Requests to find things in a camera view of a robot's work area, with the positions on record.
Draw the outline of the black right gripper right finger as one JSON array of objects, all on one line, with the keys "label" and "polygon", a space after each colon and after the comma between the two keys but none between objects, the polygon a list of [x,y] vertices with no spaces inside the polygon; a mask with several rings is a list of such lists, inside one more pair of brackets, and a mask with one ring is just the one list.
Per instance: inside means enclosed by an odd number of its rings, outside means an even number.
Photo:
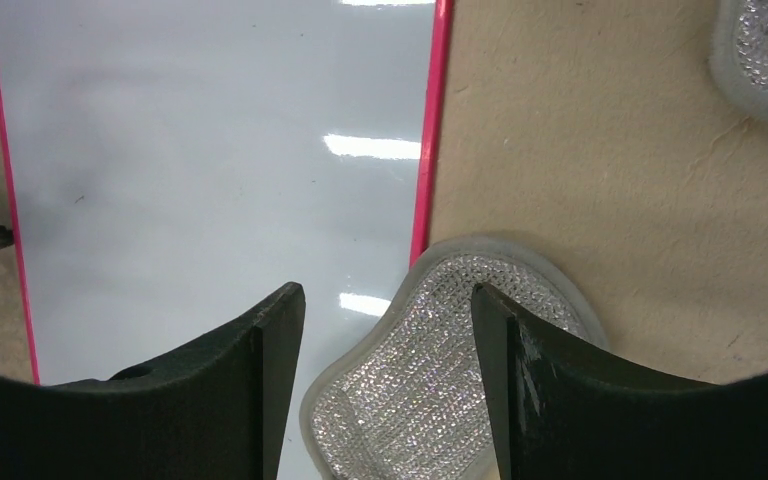
[{"label": "black right gripper right finger", "polygon": [[489,284],[471,316],[504,479],[768,479],[768,372],[724,385],[630,362]]}]

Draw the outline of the white board with pink rim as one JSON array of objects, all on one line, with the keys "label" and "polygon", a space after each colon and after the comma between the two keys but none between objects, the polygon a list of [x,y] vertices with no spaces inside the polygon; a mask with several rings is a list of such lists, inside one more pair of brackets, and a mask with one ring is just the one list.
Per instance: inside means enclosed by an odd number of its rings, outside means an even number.
[{"label": "white board with pink rim", "polygon": [[106,379],[288,281],[307,388],[412,245],[431,1],[0,1],[0,114],[43,384]]}]

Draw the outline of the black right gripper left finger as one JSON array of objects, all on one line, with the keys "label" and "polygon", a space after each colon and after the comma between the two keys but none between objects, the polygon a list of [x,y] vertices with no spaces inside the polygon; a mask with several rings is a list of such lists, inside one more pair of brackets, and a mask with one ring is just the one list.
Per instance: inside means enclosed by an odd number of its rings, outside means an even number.
[{"label": "black right gripper left finger", "polygon": [[290,282],[107,380],[0,376],[0,479],[273,479],[305,319]]}]

